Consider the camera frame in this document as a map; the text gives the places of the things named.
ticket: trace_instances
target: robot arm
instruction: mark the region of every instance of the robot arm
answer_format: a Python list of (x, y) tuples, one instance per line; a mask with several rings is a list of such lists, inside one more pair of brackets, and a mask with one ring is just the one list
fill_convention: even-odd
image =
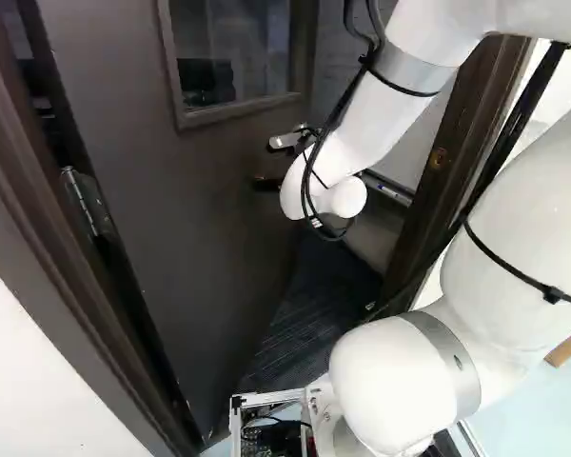
[[(353, 174), (389, 153), (430, 103), (431, 94), (440, 91), (488, 33), (571, 43), (571, 0), (401, 0), (386, 25), (387, 46), (376, 59), (376, 74), (363, 77), (341, 125), (326, 138), (314, 164), (310, 193), (318, 212), (349, 218), (362, 210), (366, 190)], [(304, 217), (304, 169), (301, 154), (281, 189), (282, 209), (294, 220)]]
[[(319, 212), (362, 209), (352, 175), (388, 153), (429, 103), (419, 92), (439, 90), (490, 32), (571, 43), (571, 0), (401, 0), (375, 68), (393, 84), (366, 74), (326, 138), (313, 170), (327, 189), (310, 183)], [(299, 156), (282, 186), (291, 219), (303, 217), (304, 168)], [(510, 266), (571, 296), (571, 112), (500, 173), (468, 228)], [(332, 352), (339, 410), (375, 456), (418, 455), (431, 435), (502, 398), (571, 335), (571, 302), (546, 299), (469, 231), (451, 244), (441, 282), (434, 304), (355, 328)]]

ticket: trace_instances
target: door hinge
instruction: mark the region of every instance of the door hinge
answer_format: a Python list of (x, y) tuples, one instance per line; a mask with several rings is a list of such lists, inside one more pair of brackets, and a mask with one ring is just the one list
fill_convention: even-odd
[(73, 205), (80, 209), (81, 225), (92, 237), (116, 236), (112, 218), (102, 199), (97, 182), (74, 167), (62, 168), (62, 182)]

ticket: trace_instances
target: silver metal ring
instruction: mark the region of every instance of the silver metal ring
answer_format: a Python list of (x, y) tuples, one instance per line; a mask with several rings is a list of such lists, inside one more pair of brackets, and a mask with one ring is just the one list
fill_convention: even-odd
[(400, 314), (415, 326), (442, 356), (457, 396), (457, 420), (478, 410), (482, 399), (480, 378), (467, 349), (444, 323), (422, 311)]
[(425, 93), (439, 92), (457, 70), (455, 67), (441, 67), (425, 62), (389, 41), (385, 42), (373, 69), (397, 86)]

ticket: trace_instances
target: dark brown door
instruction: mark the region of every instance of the dark brown door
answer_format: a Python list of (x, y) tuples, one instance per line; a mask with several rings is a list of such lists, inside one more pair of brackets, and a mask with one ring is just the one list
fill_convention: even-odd
[(305, 120), (314, 2), (37, 0), (72, 117), (207, 435), (287, 281), (293, 226), (254, 175)]

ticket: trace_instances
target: door frame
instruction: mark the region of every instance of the door frame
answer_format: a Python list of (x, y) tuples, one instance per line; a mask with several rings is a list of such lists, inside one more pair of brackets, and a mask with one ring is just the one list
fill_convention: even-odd
[(460, 68), (417, 191), (390, 253), (379, 307), (409, 281), (416, 284), (389, 303), (383, 316), (408, 311), (427, 273), (411, 279), (443, 237), (468, 197), (497, 139), (533, 40), (513, 35), (484, 38)]
[[(59, 185), (0, 18), (0, 276), (85, 382), (153, 455), (198, 452), (200, 434), (157, 381)], [(13, 258), (33, 259), (30, 269)], [(42, 280), (27, 279), (40, 275)], [(44, 300), (58, 292), (59, 309)]]

